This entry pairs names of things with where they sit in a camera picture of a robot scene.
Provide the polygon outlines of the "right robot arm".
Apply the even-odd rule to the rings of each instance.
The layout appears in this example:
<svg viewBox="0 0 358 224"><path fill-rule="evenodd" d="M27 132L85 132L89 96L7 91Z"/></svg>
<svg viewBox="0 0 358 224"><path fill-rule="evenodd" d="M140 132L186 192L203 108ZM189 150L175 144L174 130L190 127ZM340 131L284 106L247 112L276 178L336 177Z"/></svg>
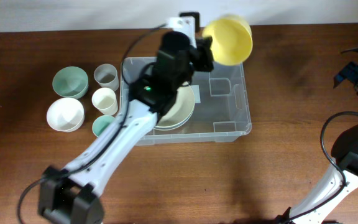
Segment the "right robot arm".
<svg viewBox="0 0 358 224"><path fill-rule="evenodd" d="M323 124L320 145L329 168L311 192L297 206L277 216L275 223L326 223L326 217L358 188L358 124L339 135L331 152L324 144L328 124L340 116L358 117L358 112L336 113Z"/></svg>

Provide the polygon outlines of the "yellow bowl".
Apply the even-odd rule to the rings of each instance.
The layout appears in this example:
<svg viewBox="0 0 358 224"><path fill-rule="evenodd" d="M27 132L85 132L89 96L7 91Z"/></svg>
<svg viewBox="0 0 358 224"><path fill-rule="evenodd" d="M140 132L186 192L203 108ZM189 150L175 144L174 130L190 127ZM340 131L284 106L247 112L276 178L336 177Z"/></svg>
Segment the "yellow bowl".
<svg viewBox="0 0 358 224"><path fill-rule="evenodd" d="M241 16L226 14L210 22L202 37L211 37L214 61L221 65L239 65L247 60L253 49L252 31Z"/></svg>

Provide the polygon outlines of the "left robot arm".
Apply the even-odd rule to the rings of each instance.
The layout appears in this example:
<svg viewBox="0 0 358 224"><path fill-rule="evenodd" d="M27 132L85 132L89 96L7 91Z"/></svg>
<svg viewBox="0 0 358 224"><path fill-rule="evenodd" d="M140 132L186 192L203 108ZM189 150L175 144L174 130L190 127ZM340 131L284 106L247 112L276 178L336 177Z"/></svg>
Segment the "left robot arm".
<svg viewBox="0 0 358 224"><path fill-rule="evenodd" d="M174 106L194 72L213 70L210 35L196 39L177 31L163 35L154 62L130 82L126 105L87 150L62 170L48 167L40 180L38 213L51 223L102 223L100 197L136 143Z"/></svg>

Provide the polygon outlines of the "green bowl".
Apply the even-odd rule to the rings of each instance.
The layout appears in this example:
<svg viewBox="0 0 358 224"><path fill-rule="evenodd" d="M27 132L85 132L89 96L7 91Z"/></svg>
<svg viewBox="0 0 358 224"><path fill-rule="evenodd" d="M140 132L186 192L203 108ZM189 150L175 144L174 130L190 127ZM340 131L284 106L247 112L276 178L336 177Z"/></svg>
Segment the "green bowl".
<svg viewBox="0 0 358 224"><path fill-rule="evenodd" d="M88 75L82 68L65 67L55 74L52 88L61 97L80 99L88 91Z"/></svg>

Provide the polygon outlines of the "white bowl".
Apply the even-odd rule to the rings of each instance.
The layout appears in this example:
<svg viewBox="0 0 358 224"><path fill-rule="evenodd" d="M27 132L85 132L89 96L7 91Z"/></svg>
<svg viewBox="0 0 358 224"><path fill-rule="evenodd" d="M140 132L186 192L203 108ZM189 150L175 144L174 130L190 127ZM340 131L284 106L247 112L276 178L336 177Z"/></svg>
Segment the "white bowl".
<svg viewBox="0 0 358 224"><path fill-rule="evenodd" d="M80 128L85 120L85 109L74 98L60 98L53 102L46 115L48 125L60 132L73 132Z"/></svg>

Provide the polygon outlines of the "cream cup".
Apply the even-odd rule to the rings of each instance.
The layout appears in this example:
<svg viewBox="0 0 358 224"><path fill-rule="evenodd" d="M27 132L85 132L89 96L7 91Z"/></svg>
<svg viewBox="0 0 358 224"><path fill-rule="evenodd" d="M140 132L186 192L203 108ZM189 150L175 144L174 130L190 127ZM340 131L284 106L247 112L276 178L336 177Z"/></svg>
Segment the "cream cup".
<svg viewBox="0 0 358 224"><path fill-rule="evenodd" d="M114 115L118 111L115 92L110 88L99 88L91 98L93 106L104 115Z"/></svg>

